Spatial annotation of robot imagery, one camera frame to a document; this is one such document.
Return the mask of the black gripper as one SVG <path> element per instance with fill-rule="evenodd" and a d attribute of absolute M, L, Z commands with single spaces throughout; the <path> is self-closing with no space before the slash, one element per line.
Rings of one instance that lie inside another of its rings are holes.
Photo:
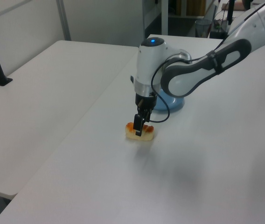
<path fill-rule="evenodd" d="M 135 104 L 137 106 L 138 114 L 135 114 L 134 116 L 133 129 L 135 135 L 141 136 L 143 125 L 145 122 L 150 122 L 151 113 L 156 106 L 156 94 L 152 92 L 149 97 L 135 94 Z"/>

